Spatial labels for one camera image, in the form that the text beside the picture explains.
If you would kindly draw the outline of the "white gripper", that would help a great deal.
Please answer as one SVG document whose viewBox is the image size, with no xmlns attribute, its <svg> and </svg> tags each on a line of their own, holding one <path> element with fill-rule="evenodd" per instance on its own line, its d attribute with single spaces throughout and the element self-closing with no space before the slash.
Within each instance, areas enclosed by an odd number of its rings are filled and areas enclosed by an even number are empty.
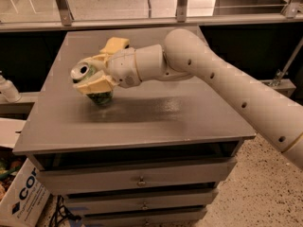
<svg viewBox="0 0 303 227">
<path fill-rule="evenodd" d="M 97 70 L 101 70 L 89 79 L 73 85 L 84 95 L 111 92 L 117 84 L 122 88 L 130 88 L 141 83 L 136 68 L 135 49 L 132 47 L 117 51 L 110 59 L 107 54 L 98 54 L 84 60 Z M 103 71 L 107 68 L 110 76 Z"/>
</svg>

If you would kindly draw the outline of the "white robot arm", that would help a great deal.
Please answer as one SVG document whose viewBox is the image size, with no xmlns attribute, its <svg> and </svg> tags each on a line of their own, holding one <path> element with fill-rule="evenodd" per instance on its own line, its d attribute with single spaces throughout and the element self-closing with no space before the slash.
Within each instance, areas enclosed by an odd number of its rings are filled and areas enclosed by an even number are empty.
<svg viewBox="0 0 303 227">
<path fill-rule="evenodd" d="M 205 39 L 176 28 L 162 44 L 133 48 L 112 37 L 98 54 L 80 60 L 70 72 L 84 94 L 111 93 L 148 80 L 196 77 L 209 85 L 263 138 L 303 169 L 303 107 L 217 56 Z"/>
</svg>

